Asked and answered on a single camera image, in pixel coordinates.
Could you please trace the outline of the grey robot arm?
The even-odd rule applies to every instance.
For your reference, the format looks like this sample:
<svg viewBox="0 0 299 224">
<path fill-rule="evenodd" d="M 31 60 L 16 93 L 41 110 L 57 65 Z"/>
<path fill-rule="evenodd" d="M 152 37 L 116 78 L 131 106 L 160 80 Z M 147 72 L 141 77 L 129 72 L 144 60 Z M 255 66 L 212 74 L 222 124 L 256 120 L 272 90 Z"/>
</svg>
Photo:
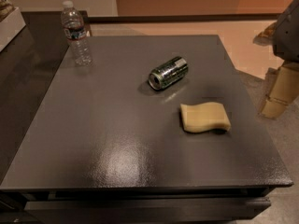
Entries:
<svg viewBox="0 0 299 224">
<path fill-rule="evenodd" d="M 276 119 L 299 96 L 299 0 L 292 0 L 276 22 L 254 37 L 261 46 L 271 45 L 275 56 L 283 60 L 270 74 L 270 89 L 260 114 Z"/>
</svg>

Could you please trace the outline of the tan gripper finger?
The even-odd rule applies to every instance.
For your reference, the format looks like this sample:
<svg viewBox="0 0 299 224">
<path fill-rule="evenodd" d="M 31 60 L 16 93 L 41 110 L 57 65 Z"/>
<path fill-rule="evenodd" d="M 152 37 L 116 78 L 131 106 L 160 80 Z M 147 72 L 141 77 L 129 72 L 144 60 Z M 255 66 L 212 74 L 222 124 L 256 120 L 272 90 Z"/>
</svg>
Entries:
<svg viewBox="0 0 299 224">
<path fill-rule="evenodd" d="M 277 24 L 275 22 L 270 24 L 262 32 L 257 34 L 257 37 L 261 39 L 272 40 L 274 32 L 276 31 L 276 25 Z"/>
<path fill-rule="evenodd" d="M 271 72 L 270 88 L 265 95 L 260 114 L 276 119 L 299 96 L 299 63 L 285 61 Z"/>
</svg>

